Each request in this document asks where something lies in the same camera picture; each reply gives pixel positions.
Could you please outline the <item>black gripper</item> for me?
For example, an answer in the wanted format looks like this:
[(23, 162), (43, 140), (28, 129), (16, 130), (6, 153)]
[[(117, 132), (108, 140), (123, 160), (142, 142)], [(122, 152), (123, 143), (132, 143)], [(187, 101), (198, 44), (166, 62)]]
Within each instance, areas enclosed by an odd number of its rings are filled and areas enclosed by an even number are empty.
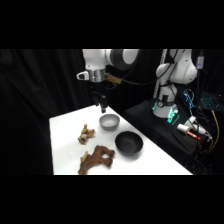
[(106, 88), (104, 82), (91, 82), (90, 83), (91, 93), (96, 106), (99, 106), (101, 100), (101, 112), (105, 113), (107, 108), (107, 98), (106, 97)]

